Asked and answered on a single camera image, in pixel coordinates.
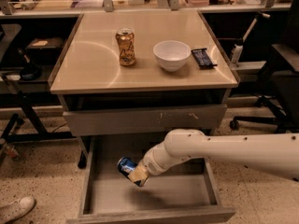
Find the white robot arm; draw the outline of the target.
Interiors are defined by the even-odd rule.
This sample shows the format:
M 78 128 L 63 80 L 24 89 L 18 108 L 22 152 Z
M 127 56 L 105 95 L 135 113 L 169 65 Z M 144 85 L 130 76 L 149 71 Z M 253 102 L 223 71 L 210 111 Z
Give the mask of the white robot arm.
M 197 130 L 176 129 L 152 147 L 128 175 L 144 183 L 173 166 L 197 158 L 245 165 L 251 169 L 299 181 L 299 135 L 296 133 L 206 136 Z

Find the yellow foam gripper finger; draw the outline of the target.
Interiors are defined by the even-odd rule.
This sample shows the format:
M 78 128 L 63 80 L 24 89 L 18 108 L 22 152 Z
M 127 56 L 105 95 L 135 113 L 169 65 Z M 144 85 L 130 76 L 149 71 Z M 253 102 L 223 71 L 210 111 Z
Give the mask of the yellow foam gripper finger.
M 138 164 L 136 168 L 128 175 L 129 179 L 137 185 L 144 185 L 149 176 L 150 173 L 143 164 Z

